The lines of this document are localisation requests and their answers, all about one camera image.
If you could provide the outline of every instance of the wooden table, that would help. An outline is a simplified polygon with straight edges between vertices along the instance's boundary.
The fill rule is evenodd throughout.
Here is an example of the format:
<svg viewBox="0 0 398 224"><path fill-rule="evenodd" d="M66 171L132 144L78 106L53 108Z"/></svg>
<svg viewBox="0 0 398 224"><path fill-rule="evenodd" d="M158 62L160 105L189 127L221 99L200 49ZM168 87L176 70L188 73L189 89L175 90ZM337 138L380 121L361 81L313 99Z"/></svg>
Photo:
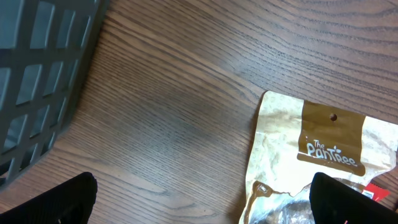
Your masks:
<svg viewBox="0 0 398 224"><path fill-rule="evenodd" d="M237 223L266 90L398 123L396 0L113 0L80 106L0 211L83 171L92 223ZM398 200L398 169L374 180Z"/></svg>

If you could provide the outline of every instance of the printed logo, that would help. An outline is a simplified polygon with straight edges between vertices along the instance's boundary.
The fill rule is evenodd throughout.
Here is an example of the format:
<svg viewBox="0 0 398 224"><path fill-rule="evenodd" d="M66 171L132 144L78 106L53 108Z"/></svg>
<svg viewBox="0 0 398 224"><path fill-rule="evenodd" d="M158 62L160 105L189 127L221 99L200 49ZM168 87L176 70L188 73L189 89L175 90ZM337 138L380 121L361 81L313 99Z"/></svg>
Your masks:
<svg viewBox="0 0 398 224"><path fill-rule="evenodd" d="M341 149L334 146L332 149L325 148L324 144L321 144L319 140L313 140L314 143L307 143L307 155L317 159L324 159L329 161L335 161L349 166L357 167L357 163L353 158L343 156Z"/></svg>

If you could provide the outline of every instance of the black object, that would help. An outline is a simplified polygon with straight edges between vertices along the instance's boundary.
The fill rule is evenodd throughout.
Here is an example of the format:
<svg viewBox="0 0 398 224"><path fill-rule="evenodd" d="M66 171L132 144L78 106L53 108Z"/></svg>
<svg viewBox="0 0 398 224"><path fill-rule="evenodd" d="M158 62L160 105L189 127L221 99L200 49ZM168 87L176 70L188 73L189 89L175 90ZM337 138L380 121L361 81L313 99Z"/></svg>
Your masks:
<svg viewBox="0 0 398 224"><path fill-rule="evenodd" d="M93 210L97 181L84 172L12 210L0 214L0 223L84 224Z"/></svg>
<svg viewBox="0 0 398 224"><path fill-rule="evenodd" d="M0 0L0 191L72 120L109 0Z"/></svg>
<svg viewBox="0 0 398 224"><path fill-rule="evenodd" d="M316 173L310 203L317 224L398 223L392 210L324 173Z"/></svg>

